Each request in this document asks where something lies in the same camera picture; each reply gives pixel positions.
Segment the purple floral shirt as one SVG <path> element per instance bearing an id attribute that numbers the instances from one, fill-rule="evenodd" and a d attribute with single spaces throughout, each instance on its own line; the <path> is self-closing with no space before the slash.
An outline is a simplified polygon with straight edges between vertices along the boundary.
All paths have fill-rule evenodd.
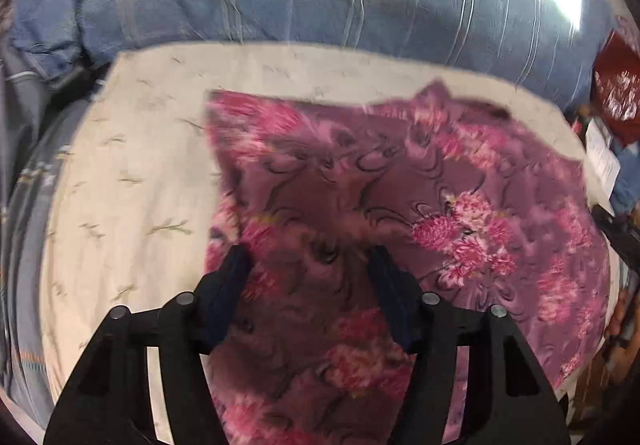
<path id="1" fill-rule="evenodd" d="M 582 164 L 505 110 L 433 82 L 335 106 L 216 91 L 221 171 L 207 245 L 255 266 L 209 387 L 233 444 L 382 444 L 413 369 L 390 336 L 368 250 L 463 309 L 503 305 L 553 387 L 599 347 L 608 247 Z"/>

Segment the white paper sheet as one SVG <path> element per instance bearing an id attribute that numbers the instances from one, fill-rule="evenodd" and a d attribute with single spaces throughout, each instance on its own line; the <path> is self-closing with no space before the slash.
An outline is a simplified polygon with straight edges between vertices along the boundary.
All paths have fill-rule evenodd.
<path id="1" fill-rule="evenodd" d="M 586 154 L 602 190 L 610 198 L 620 174 L 620 161 L 612 150 L 613 134 L 600 118 L 591 118 L 585 131 Z"/>

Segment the grey star-print pillow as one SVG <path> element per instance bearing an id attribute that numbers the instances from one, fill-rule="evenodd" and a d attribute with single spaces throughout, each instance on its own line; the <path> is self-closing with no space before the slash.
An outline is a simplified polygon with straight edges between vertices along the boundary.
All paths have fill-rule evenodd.
<path id="1" fill-rule="evenodd" d="M 58 176 L 88 106 L 52 108 L 47 84 L 1 40 L 1 387 L 43 428 L 54 402 L 40 323 L 41 261 Z"/>

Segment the cream leaf-print bed sheet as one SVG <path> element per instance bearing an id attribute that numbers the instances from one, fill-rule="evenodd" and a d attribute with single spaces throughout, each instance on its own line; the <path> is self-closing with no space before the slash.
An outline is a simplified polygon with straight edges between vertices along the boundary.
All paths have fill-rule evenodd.
<path id="1" fill-rule="evenodd" d="M 218 204 L 204 135 L 208 91 L 361 105 L 435 79 L 506 107 L 562 155 L 585 158 L 559 109 L 474 72 L 318 46 L 178 43 L 119 55 L 70 145 L 52 202 L 40 289 L 52 394 L 62 394 L 109 309 L 154 309 L 202 277 Z"/>

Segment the blue denim garment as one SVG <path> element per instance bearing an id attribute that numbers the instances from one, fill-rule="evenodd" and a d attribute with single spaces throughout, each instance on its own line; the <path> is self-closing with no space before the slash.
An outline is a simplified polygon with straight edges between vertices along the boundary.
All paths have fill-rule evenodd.
<path id="1" fill-rule="evenodd" d="M 615 142 L 613 153 L 620 163 L 620 172 L 617 174 L 610 202 L 616 214 L 629 213 L 636 208 L 640 197 L 639 143 L 623 147 Z"/>

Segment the red plastic bag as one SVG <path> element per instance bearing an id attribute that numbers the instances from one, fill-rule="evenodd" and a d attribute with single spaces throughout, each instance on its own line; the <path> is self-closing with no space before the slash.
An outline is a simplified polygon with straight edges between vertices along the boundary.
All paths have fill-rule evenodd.
<path id="1" fill-rule="evenodd" d="M 594 62 L 591 103 L 624 146 L 639 141 L 639 54 L 616 30 Z"/>

